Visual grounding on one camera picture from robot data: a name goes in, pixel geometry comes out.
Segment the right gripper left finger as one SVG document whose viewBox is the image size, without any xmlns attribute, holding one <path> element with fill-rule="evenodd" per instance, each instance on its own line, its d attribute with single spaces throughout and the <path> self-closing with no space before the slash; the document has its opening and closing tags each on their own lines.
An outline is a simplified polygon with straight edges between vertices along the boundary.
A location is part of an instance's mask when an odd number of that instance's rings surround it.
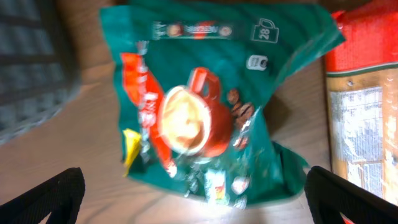
<svg viewBox="0 0 398 224">
<path fill-rule="evenodd" d="M 85 194 L 79 167 L 72 167 L 1 205 L 1 223 L 74 224 Z"/>
</svg>

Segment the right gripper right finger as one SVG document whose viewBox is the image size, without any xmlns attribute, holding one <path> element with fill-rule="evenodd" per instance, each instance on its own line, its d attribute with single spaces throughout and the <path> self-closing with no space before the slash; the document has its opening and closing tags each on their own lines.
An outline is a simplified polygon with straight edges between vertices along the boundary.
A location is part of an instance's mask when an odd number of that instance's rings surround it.
<svg viewBox="0 0 398 224">
<path fill-rule="evenodd" d="M 320 167 L 312 167 L 305 195 L 315 224 L 397 223 L 397 206 Z"/>
</svg>

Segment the red tan pasta packet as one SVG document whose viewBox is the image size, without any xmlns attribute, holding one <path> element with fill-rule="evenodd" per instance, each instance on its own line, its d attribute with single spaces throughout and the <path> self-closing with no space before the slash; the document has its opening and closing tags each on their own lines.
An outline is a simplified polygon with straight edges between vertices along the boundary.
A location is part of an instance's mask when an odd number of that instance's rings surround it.
<svg viewBox="0 0 398 224">
<path fill-rule="evenodd" d="M 397 0 L 334 12 L 327 32 L 332 172 L 397 206 Z"/>
</svg>

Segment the grey plastic basket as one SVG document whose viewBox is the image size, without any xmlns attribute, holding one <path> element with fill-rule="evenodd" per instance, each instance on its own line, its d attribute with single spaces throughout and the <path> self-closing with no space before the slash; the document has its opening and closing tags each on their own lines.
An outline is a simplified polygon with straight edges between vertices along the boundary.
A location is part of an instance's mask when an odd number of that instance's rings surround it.
<svg viewBox="0 0 398 224">
<path fill-rule="evenodd" d="M 1 144 L 77 96 L 80 67 L 54 0 L 1 0 Z"/>
</svg>

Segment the green Nescafe coffee bag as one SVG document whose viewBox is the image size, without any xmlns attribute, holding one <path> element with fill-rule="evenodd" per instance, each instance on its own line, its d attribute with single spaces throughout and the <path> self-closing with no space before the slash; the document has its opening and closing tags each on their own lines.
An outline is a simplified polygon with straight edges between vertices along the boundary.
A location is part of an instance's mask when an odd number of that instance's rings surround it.
<svg viewBox="0 0 398 224">
<path fill-rule="evenodd" d="M 263 109 L 343 42 L 324 7 L 145 0 L 99 19 L 126 177 L 236 208 L 302 193 L 308 164 L 271 139 Z"/>
</svg>

